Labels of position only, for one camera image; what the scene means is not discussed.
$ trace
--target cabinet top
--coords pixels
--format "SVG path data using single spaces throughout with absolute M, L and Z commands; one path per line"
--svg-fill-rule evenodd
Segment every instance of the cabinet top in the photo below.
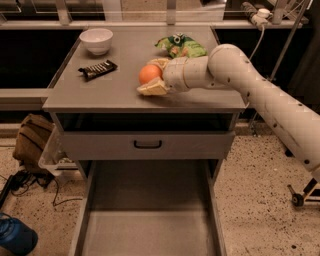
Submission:
M 109 27 L 113 41 L 106 55 L 91 55 L 80 43 L 71 50 L 65 68 L 43 108 L 60 113 L 206 113 L 240 112 L 245 108 L 240 94 L 228 87 L 193 89 L 165 96 L 143 96 L 138 74 L 154 58 L 168 56 L 154 45 L 163 37 L 184 33 L 203 45 L 208 53 L 217 46 L 209 26 Z M 110 60 L 118 69 L 86 81 L 79 68 Z

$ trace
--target cable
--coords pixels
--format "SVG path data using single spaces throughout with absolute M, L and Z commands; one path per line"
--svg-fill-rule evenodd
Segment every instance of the cable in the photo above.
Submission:
M 11 194 L 13 195 L 13 196 L 16 196 L 16 197 L 19 197 L 19 196 L 22 196 L 23 194 L 25 194 L 28 190 L 29 190 L 29 188 L 30 188 L 30 186 L 28 185 L 28 184 L 23 184 L 23 186 L 22 187 L 27 187 L 23 192 L 21 192 L 21 193 L 18 193 L 18 194 L 15 194 L 14 192 L 13 192 L 13 190 L 10 190 L 11 191 Z
M 57 184 L 56 195 L 54 196 L 54 199 L 52 201 L 53 207 L 56 207 L 57 205 L 60 205 L 60 204 L 63 204 L 63 203 L 69 202 L 69 201 L 82 200 L 82 198 L 72 198 L 72 199 L 67 199 L 67 200 L 63 200 L 63 201 L 61 201 L 59 203 L 56 203 L 56 199 L 57 199 L 60 187 L 59 187 L 59 183 L 56 181 L 56 179 L 53 179 L 53 180 Z
M 257 51 L 257 49 L 258 49 L 258 47 L 259 47 L 259 45 L 260 45 L 260 43 L 262 41 L 262 38 L 264 36 L 264 30 L 265 30 L 265 27 L 264 27 L 264 25 L 262 25 L 262 31 L 261 31 L 260 39 L 259 39 L 256 47 L 254 48 L 253 52 L 251 53 L 251 56 L 250 56 L 249 60 L 252 59 L 253 55 L 256 53 L 256 51 Z
M 304 1 L 305 0 L 301 1 L 295 8 L 293 8 L 290 12 L 288 12 L 285 16 L 283 16 L 282 19 L 287 18 L 291 13 L 297 10 L 303 4 Z
M 8 180 L 6 177 L 2 176 L 1 174 L 0 174 L 0 177 L 4 180 Z

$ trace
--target wheel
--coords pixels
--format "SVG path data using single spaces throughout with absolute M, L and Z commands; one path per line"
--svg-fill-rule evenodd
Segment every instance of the wheel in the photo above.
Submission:
M 292 195 L 292 203 L 293 203 L 293 205 L 296 206 L 296 207 L 301 207 L 301 206 L 303 206 L 303 203 L 304 203 L 303 196 L 300 195 L 300 194 L 293 194 L 293 195 Z

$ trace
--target speckled floor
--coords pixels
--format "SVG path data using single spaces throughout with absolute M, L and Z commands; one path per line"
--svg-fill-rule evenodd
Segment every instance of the speckled floor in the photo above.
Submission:
M 241 255 L 320 255 L 320 205 L 296 209 L 288 184 L 301 192 L 311 179 L 295 158 L 284 155 L 281 142 L 266 128 L 253 137 L 237 126 L 231 152 L 224 161 L 215 193 L 227 253 Z M 16 172 L 12 159 L 14 139 L 0 140 L 0 174 Z M 84 193 L 83 181 L 62 184 L 57 201 Z M 36 230 L 39 241 L 30 255 L 68 255 L 81 201 L 53 207 L 55 183 L 47 189 L 37 184 L 20 197 L 8 195 L 2 211 Z M 11 256 L 0 248 L 1 256 Z

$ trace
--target drawer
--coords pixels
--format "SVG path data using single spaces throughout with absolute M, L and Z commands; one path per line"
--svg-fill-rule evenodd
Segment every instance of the drawer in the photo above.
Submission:
M 69 255 L 225 256 L 206 160 L 94 162 Z
M 222 159 L 230 132 L 65 132 L 61 142 L 73 160 Z

